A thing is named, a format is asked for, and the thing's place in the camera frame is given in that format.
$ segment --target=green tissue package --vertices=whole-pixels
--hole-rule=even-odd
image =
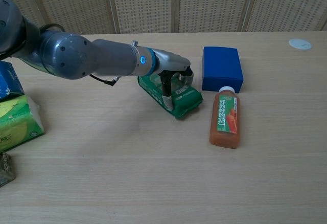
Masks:
[[[22,95],[0,103],[0,151],[43,133],[38,106],[30,97]]]
[[[161,80],[157,74],[150,76],[138,77],[138,84],[159,103],[166,111],[181,118],[189,111],[199,106],[202,101],[202,95],[199,91],[191,86],[184,85],[178,78],[172,78],[172,102],[174,104],[173,110],[168,110],[162,100],[161,94]]]

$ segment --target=black cable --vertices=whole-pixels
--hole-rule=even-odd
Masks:
[[[65,28],[60,25],[60,24],[56,24],[56,23],[53,23],[53,24],[46,24],[44,26],[41,26],[40,27],[40,33],[43,33],[44,31],[46,31],[47,29],[51,28],[51,27],[57,27],[59,28],[61,31],[65,31]]]
[[[46,31],[47,29],[51,28],[51,27],[57,27],[59,28],[61,31],[65,31],[65,28],[63,26],[61,26],[60,24],[56,24],[56,23],[53,23],[53,24],[46,24],[44,26],[41,26],[39,28],[40,30],[40,34],[42,34],[44,31]],[[25,45],[25,42],[26,42],[26,39],[24,41],[22,41],[19,46],[17,47],[14,47],[13,49],[7,51],[7,52],[4,52],[4,53],[0,53],[0,61],[1,60],[4,60],[8,57],[11,57],[12,55],[14,55],[15,53],[17,53],[19,50],[21,50],[24,45]]]
[[[96,77],[95,75],[90,74],[89,75],[91,78],[94,78],[95,80],[99,81],[99,82],[103,82],[104,84],[110,85],[110,86],[114,86],[114,84],[118,81],[118,79],[120,77],[116,77],[115,79],[113,79],[112,81],[108,81],[108,80],[103,80],[99,77]]]

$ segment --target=dark object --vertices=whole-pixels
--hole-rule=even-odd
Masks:
[[[97,80],[97,81],[99,81],[99,82],[103,82],[104,84],[110,85],[110,86],[114,86],[114,84],[116,82],[118,82],[118,80],[121,78],[121,77],[115,77],[112,81],[108,81],[108,80],[103,80],[103,79],[101,79],[99,77],[96,77],[95,75],[92,75],[92,74],[90,74],[90,77]]]
[[[15,178],[16,175],[13,170],[11,157],[4,152],[0,152],[0,187],[11,182]]]

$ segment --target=white round object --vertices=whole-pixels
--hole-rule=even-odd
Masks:
[[[222,92],[224,90],[229,90],[229,91],[232,91],[233,93],[235,93],[235,90],[230,86],[224,86],[224,87],[220,88],[219,92]]]
[[[308,41],[306,41],[304,39],[295,38],[295,39],[289,40],[288,43],[296,49],[309,50],[312,48],[311,43],[309,43]]]

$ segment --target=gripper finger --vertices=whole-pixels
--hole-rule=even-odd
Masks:
[[[173,110],[172,101],[172,75],[161,76],[162,100],[168,110]]]
[[[191,70],[190,67],[188,67],[184,72],[180,72],[181,73],[181,81],[187,85],[187,86],[191,86],[192,82],[193,82],[193,71]]]
[[[177,79],[179,79],[179,76],[180,76],[180,74],[179,74],[178,72],[176,72],[176,73],[173,75],[173,77],[175,77],[175,78],[177,78]]]

